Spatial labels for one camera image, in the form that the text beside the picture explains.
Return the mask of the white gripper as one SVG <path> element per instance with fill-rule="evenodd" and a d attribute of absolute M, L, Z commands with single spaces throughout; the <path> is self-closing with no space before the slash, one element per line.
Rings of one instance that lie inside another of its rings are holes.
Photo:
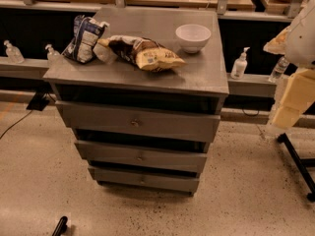
<path fill-rule="evenodd" d="M 276 107 L 271 124 L 279 129 L 292 127 L 315 102 L 315 71 L 298 68 L 287 78 L 286 87 Z"/>

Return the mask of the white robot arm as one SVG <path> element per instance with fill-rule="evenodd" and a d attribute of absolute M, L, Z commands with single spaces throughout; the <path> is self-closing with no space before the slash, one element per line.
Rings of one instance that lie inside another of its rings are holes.
<path fill-rule="evenodd" d="M 276 99 L 270 123 L 279 129 L 292 127 L 315 102 L 315 0 L 306 6 L 263 50 L 281 54 L 297 70 L 290 75 L 281 98 Z"/>

